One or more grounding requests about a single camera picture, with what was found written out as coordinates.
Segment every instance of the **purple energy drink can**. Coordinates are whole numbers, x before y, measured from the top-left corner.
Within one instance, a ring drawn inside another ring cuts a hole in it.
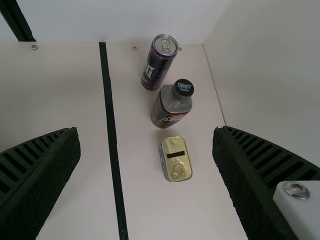
[[[141,78],[142,86],[157,90],[178,52],[177,41],[169,35],[158,35],[152,41]]]

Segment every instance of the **plastic bottle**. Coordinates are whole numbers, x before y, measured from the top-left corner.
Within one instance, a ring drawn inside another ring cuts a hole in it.
[[[179,122],[191,111],[194,91],[193,84],[187,79],[162,86],[153,104],[152,123],[160,129],[166,129]]]

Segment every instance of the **black label strip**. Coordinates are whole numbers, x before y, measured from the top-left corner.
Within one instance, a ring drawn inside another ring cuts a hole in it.
[[[112,102],[111,79],[109,74],[107,47],[105,42],[99,42],[102,80],[104,89],[104,101],[106,111],[106,128],[108,134],[110,165],[112,173],[115,209],[118,220],[120,240],[128,240],[128,229],[126,221],[124,195],[122,192],[120,167],[117,150],[117,133],[114,106]]]
[[[171,158],[180,157],[180,156],[183,156],[183,155],[186,155],[185,151],[177,151],[177,152],[174,152],[174,153],[167,154],[166,158],[167,159],[171,159]]]

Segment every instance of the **gold tin can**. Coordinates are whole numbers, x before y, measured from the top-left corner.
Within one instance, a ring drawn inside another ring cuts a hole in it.
[[[167,137],[159,146],[162,170],[169,182],[181,182],[191,178],[192,168],[185,140],[180,136]]]

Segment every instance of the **white surface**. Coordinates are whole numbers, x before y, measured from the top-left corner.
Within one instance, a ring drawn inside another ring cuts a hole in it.
[[[285,182],[276,186],[273,200],[294,234],[300,240],[320,239],[320,181],[299,181],[310,191],[310,198],[296,199],[287,194],[283,188]]]
[[[17,42],[17,38],[0,12],[0,41]]]
[[[81,158],[37,240],[119,239],[98,43],[0,43],[0,152],[77,127]]]
[[[182,45],[164,80],[186,78],[195,89],[191,112],[167,129],[150,120],[158,90],[146,90],[140,82],[149,47],[107,45],[129,239],[247,239],[212,157],[213,131],[224,121],[203,46]],[[158,147],[169,136],[186,142],[193,170],[187,181],[164,177]]]
[[[205,42],[227,125],[320,166],[320,1],[233,0]]]
[[[37,41],[203,44],[230,0],[18,0]]]

